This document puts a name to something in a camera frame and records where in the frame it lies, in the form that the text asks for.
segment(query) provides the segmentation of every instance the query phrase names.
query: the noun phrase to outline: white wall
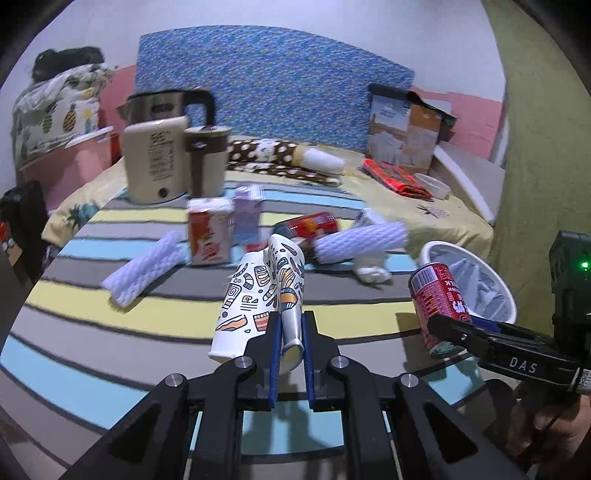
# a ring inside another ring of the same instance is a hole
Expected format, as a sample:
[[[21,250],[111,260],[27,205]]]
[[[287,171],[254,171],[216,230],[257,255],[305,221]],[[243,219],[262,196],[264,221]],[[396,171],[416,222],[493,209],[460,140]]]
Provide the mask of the white wall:
[[[111,66],[126,67],[145,33],[217,24],[323,35],[413,69],[424,90],[504,96],[501,60],[478,0],[74,0],[35,38],[0,90],[0,193],[14,185],[10,112],[39,52],[94,45]]]

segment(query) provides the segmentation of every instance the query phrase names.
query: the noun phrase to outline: beige appliance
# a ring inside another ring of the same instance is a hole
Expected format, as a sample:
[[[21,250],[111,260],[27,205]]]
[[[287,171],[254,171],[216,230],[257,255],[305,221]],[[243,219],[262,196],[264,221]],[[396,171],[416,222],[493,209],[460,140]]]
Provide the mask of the beige appliance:
[[[128,190],[135,203],[162,203],[189,189],[189,154],[184,130],[187,105],[205,106],[207,126],[215,123],[213,95],[203,89],[139,93],[119,113],[130,123],[123,131]]]

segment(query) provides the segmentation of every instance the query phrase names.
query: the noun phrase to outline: bed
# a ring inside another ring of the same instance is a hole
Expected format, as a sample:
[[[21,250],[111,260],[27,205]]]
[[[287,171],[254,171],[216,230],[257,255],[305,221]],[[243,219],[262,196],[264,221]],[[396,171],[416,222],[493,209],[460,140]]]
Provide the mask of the bed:
[[[448,403],[463,410],[472,406],[484,429],[492,417],[483,415],[483,408],[491,405],[476,359],[466,353],[444,361],[429,357],[407,283],[416,267],[412,256],[423,243],[445,239],[486,255],[490,226],[454,197],[436,201],[448,218],[431,218],[417,209],[420,201],[399,197],[359,173],[362,155],[331,152],[347,162],[341,188],[228,172],[225,195],[242,181],[262,183],[266,233],[276,222],[322,210],[347,228],[367,205],[389,220],[404,220],[412,240],[408,252],[389,254],[390,282],[362,285],[346,265],[337,272],[312,269],[306,273],[305,308],[314,310],[319,331],[334,336],[343,355],[383,375],[415,372]],[[169,373],[191,378],[217,367],[207,352],[228,276],[240,260],[234,255],[228,265],[177,267],[128,308],[114,306],[100,287],[104,278],[171,230],[186,239],[187,198],[133,204],[123,161],[68,198],[52,217],[44,236],[63,248],[27,298],[0,356],[3,408],[64,468]],[[79,228],[84,205],[97,211],[87,212],[91,218]],[[69,213],[76,208],[78,216]],[[59,224],[62,231],[67,226],[76,232],[72,239],[67,241],[69,233],[58,235]],[[340,414],[308,408],[302,365],[281,377],[279,392],[273,412],[245,413],[243,474],[344,478]]]

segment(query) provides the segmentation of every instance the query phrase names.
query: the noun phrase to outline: striped bedsheet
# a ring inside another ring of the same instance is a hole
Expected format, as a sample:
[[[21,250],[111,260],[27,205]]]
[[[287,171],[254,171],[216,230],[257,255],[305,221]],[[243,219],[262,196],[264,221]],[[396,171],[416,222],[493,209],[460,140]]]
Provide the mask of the striped bedsheet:
[[[236,186],[227,182],[226,195]],[[337,190],[263,187],[266,233],[274,223],[323,210],[348,228],[365,206]],[[127,309],[114,307],[100,287],[165,233],[179,230],[186,241],[186,201],[138,206],[125,192],[111,200],[63,248],[11,330],[0,356],[2,407],[65,468],[167,374],[191,378],[217,367],[207,352],[232,264],[177,267]],[[232,263],[240,257],[234,249]],[[415,263],[405,252],[389,254],[392,280],[377,287],[362,285],[349,262],[323,271],[306,268],[305,307],[314,310],[319,331],[337,339],[343,355],[382,375],[416,372],[450,404],[478,397],[483,381],[475,359],[429,358],[407,287]],[[248,478],[300,479],[311,471],[315,478],[344,477],[340,414],[314,413],[305,397],[300,365],[281,378],[273,412],[245,413]]]

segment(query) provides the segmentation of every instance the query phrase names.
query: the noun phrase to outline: kettle handle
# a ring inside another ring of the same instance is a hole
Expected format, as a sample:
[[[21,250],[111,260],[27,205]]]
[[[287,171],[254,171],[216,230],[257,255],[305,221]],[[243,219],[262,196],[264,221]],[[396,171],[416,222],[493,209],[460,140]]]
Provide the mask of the kettle handle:
[[[185,91],[183,95],[183,106],[193,105],[195,103],[205,107],[205,125],[215,125],[216,102],[213,94],[201,88]]]

